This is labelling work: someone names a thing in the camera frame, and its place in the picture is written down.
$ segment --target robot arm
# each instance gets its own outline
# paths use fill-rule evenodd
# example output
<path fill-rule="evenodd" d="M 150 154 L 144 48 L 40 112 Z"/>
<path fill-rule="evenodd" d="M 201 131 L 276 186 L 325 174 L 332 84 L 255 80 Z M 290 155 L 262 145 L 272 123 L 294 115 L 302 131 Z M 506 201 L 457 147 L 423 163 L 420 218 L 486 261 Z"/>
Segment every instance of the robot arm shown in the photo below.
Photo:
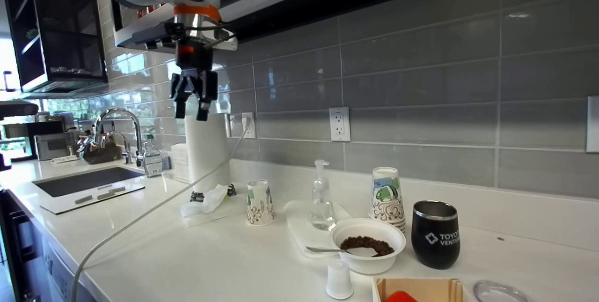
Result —
<path fill-rule="evenodd" d="M 212 101 L 218 97 L 218 76 L 212 72 L 214 49 L 236 50 L 237 39 L 233 32 L 224 29 L 218 8 L 220 0 L 116 0 L 133 9 L 157 3 L 175 5 L 174 22 L 158 25 L 152 29 L 133 34 L 136 43 L 147 48 L 157 42 L 176 43 L 175 58 L 181 74 L 171 78 L 171 99 L 175 102 L 175 118 L 184 118 L 185 104 L 195 95 L 199 108 L 197 120 L 206 121 Z"/>

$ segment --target clear lid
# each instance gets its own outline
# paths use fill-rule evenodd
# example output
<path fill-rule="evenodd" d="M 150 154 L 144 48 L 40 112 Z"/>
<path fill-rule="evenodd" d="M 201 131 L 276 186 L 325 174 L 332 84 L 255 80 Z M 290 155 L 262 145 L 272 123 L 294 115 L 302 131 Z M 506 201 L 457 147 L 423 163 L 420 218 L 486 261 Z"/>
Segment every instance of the clear lid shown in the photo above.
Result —
<path fill-rule="evenodd" d="M 478 302 L 533 302 L 522 291 L 490 280 L 478 281 L 472 290 Z"/>

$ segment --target soap dispenser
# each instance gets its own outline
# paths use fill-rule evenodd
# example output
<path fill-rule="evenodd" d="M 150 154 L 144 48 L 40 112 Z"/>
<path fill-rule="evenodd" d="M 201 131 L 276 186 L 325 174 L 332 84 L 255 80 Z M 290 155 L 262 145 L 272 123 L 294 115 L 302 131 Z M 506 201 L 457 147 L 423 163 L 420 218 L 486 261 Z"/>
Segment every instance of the soap dispenser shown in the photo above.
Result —
<path fill-rule="evenodd" d="M 158 177 L 162 176 L 162 155 L 160 151 L 154 147 L 153 135 L 146 136 L 147 142 L 144 143 L 144 171 L 146 172 L 146 177 Z"/>
<path fill-rule="evenodd" d="M 316 180 L 312 187 L 314 204 L 310 213 L 310 222 L 317 229 L 330 231 L 336 224 L 335 210 L 329 189 L 329 180 L 323 176 L 325 166 L 329 165 L 329 162 L 319 159 L 314 162 L 314 165 L 316 165 Z"/>

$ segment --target power cord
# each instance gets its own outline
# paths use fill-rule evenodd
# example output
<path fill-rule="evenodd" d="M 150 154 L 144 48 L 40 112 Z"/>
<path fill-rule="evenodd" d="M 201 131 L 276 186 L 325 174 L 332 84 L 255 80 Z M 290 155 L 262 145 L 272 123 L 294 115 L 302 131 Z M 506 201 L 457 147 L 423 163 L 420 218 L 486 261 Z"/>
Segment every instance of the power cord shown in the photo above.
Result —
<path fill-rule="evenodd" d="M 131 221 L 127 225 L 124 225 L 124 227 L 122 227 L 118 231 L 114 232 L 111 236 L 109 236 L 109 237 L 105 238 L 104 240 L 102 240 L 101 242 L 99 242 L 96 246 L 94 246 L 94 248 L 92 248 L 89 251 L 89 253 L 83 258 L 83 261 L 81 261 L 81 263 L 79 264 L 79 267 L 77 267 L 77 271 L 75 272 L 75 276 L 73 277 L 73 283 L 71 285 L 71 302 L 77 302 L 77 286 L 79 284 L 79 277 L 81 276 L 81 272 L 83 272 L 83 266 L 85 266 L 85 264 L 87 263 L 87 261 L 89 260 L 89 258 L 92 257 L 92 255 L 94 253 L 96 253 L 96 251 L 98 249 L 100 249 L 100 247 L 102 247 L 103 245 L 105 245 L 110 240 L 113 240 L 113 238 L 115 236 L 117 236 L 118 234 L 121 234 L 122 232 L 124 232 L 124 230 L 128 229 L 129 227 L 132 227 L 133 225 L 135 225 L 135 223 L 137 223 L 138 221 L 140 221 L 144 217 L 148 216 L 150 213 L 154 212 L 155 210 L 158 210 L 158 208 L 160 208 L 161 206 L 163 206 L 167 202 L 173 200 L 175 197 L 178 197 L 178 195 L 180 195 L 181 193 L 184 193 L 188 189 L 192 188 L 194 185 L 196 185 L 200 181 L 204 180 L 207 176 L 211 175 L 212 173 L 216 172 L 216 170 L 218 170 L 219 168 L 222 168 L 222 166 L 224 166 L 227 163 L 229 163 L 229 161 L 231 161 L 231 159 L 233 159 L 233 155 L 235 155 L 235 152 L 237 151 L 237 148 L 239 147 L 239 144 L 241 143 L 241 140 L 243 140 L 243 136 L 246 135 L 246 131 L 248 131 L 248 125 L 250 124 L 250 121 L 251 121 L 250 118 L 243 118 L 242 119 L 242 125 L 243 125 L 243 127 L 245 127 L 245 129 L 241 133 L 241 137 L 237 141 L 237 144 L 235 145 L 235 148 L 233 149 L 233 152 L 231 152 L 231 154 L 229 155 L 229 157 L 227 159 L 225 159 L 222 163 L 218 164 L 218 166 L 216 166 L 213 170 L 211 170 L 207 174 L 204 174 L 203 176 L 201 176 L 198 180 L 194 181 L 190 185 L 187 185 L 181 191 L 175 193 L 172 197 L 169 197 L 168 199 L 164 200 L 163 202 L 160 202 L 156 206 L 154 206 L 154 207 L 150 208 L 149 210 L 147 210 L 147 212 L 143 213 L 141 216 L 133 219 L 133 221 Z"/>

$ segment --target small white cup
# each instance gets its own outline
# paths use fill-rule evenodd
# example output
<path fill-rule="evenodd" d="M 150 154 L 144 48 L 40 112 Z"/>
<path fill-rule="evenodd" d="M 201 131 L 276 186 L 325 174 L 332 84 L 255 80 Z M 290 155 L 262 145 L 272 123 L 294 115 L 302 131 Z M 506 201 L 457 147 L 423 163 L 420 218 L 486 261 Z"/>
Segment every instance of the small white cup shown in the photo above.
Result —
<path fill-rule="evenodd" d="M 248 184 L 248 225 L 265 226 L 274 221 L 274 205 L 268 180 L 256 180 Z"/>
<path fill-rule="evenodd" d="M 341 260 L 329 263 L 327 275 L 327 294 L 336 300 L 345 300 L 353 294 L 353 285 L 349 276 L 349 267 Z"/>

